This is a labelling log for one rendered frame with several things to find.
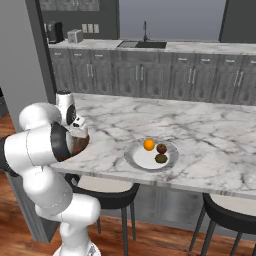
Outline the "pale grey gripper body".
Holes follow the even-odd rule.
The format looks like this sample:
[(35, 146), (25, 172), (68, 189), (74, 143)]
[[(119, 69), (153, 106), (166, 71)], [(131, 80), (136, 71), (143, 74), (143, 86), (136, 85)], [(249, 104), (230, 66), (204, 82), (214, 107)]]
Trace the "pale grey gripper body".
[(88, 136), (88, 127), (84, 124), (81, 127), (74, 127), (73, 125), (67, 126), (66, 129), (73, 137), (86, 138)]

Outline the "brown wooden bowl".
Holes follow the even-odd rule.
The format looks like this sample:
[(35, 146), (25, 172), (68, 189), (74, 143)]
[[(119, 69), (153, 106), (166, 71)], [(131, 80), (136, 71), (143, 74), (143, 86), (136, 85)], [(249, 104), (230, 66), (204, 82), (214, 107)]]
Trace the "brown wooden bowl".
[(74, 157), (81, 153), (89, 144), (90, 137), (87, 136), (86, 138), (81, 137), (73, 137), (72, 138), (72, 148), (70, 151), (70, 156)]

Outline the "grey round plate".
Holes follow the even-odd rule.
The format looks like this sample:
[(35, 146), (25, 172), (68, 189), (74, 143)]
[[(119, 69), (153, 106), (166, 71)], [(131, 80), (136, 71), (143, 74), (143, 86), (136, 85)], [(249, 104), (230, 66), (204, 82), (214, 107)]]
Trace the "grey round plate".
[[(156, 173), (171, 169), (175, 166), (179, 158), (178, 149), (170, 140), (153, 137), (154, 148), (148, 151), (144, 148), (144, 138), (132, 141), (124, 151), (124, 158), (126, 162), (135, 169)], [(164, 153), (166, 161), (158, 163), (155, 158), (159, 154), (157, 146), (164, 144), (167, 151)]]

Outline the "black stool with cream seat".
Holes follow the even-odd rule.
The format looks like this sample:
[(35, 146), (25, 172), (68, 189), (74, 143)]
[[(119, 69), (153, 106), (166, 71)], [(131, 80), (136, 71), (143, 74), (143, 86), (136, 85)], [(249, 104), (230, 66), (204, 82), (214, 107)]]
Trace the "black stool with cream seat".
[(140, 184), (77, 174), (66, 174), (65, 180), (75, 193), (97, 198), (103, 210), (121, 210), (124, 256), (128, 256), (127, 207), (130, 207), (132, 237), (136, 240), (134, 199)]
[(243, 234), (256, 235), (256, 200), (203, 193), (203, 205), (190, 243), (193, 249), (205, 215), (210, 218), (200, 256), (206, 256), (217, 225), (237, 233), (230, 256), (234, 256)]

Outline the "orange fruit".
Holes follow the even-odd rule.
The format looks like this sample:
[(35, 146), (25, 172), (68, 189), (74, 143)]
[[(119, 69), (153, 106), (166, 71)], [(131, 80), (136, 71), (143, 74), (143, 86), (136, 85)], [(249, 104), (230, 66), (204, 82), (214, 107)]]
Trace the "orange fruit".
[(152, 151), (155, 147), (155, 142), (152, 138), (147, 138), (143, 143), (144, 149), (147, 151)]

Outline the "silver toaster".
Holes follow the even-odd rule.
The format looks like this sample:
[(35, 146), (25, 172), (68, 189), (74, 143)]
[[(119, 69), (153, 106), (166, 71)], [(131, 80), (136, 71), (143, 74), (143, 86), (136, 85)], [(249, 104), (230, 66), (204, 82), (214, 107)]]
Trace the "silver toaster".
[(78, 44), (83, 40), (83, 32), (78, 29), (73, 29), (67, 32), (68, 42)]

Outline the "grey base cupboard run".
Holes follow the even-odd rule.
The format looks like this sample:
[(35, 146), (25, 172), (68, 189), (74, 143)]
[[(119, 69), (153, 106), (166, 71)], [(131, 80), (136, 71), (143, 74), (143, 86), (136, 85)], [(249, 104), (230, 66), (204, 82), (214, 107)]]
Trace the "grey base cupboard run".
[(50, 50), (59, 91), (256, 105), (256, 56)]

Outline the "black coffee machine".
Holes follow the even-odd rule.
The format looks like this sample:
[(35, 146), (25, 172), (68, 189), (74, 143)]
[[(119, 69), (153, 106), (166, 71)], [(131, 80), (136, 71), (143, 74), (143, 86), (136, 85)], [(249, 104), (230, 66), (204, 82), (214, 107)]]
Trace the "black coffee machine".
[(64, 40), (63, 24), (61, 22), (50, 21), (45, 23), (45, 32), (49, 44), (56, 44)]

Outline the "dark sink basin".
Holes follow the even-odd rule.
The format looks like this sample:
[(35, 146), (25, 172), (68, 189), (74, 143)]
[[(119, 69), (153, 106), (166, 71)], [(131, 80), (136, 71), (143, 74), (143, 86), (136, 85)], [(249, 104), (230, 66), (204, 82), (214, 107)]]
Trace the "dark sink basin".
[(157, 41), (123, 41), (117, 48), (149, 48), (149, 49), (165, 49), (167, 42)]

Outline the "grey island cupboard panel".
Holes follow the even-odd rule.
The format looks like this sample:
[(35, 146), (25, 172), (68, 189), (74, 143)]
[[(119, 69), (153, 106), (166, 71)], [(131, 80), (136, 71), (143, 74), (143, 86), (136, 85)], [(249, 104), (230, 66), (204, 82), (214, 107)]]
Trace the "grey island cupboard panel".
[(193, 230), (201, 211), (202, 194), (141, 185), (134, 207), (136, 221)]

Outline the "dark tall cupboard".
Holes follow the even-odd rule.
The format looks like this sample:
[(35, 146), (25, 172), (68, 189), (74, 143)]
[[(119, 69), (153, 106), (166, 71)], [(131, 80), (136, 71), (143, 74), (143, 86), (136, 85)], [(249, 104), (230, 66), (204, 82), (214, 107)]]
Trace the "dark tall cupboard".
[(256, 44), (256, 0), (226, 0), (219, 41)]

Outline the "grey wall cupboard run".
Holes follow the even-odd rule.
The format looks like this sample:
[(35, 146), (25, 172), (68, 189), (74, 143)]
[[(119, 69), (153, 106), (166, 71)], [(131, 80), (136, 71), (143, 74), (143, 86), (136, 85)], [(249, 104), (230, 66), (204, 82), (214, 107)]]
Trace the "grey wall cupboard run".
[(42, 11), (99, 11), (100, 0), (39, 0)]

